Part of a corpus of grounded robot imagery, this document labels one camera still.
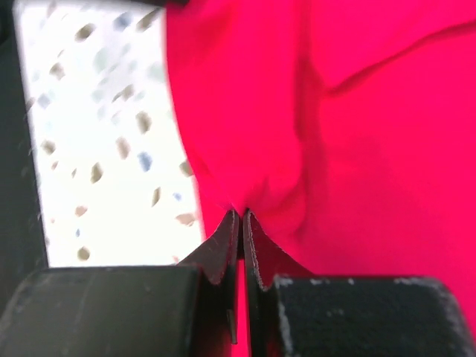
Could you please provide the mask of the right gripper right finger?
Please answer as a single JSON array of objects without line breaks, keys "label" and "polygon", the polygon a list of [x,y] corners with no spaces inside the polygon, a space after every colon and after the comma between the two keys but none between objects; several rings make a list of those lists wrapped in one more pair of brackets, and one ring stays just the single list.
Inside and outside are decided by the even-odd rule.
[{"label": "right gripper right finger", "polygon": [[473,356],[454,295],[411,276],[320,276],[242,220],[252,356]]}]

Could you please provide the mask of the red t shirt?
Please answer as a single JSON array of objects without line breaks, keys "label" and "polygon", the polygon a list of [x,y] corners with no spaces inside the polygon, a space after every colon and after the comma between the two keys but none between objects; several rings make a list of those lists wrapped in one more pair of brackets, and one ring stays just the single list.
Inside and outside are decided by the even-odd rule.
[{"label": "red t shirt", "polygon": [[165,43],[207,237],[251,212],[315,275],[438,280],[475,341],[473,1],[169,1]]}]

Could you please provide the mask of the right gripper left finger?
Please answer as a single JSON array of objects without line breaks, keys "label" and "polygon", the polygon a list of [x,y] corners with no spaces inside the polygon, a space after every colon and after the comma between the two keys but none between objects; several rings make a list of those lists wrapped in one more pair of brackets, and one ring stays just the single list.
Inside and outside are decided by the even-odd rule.
[{"label": "right gripper left finger", "polygon": [[3,356],[229,356],[239,216],[174,266],[49,268],[1,317]]}]

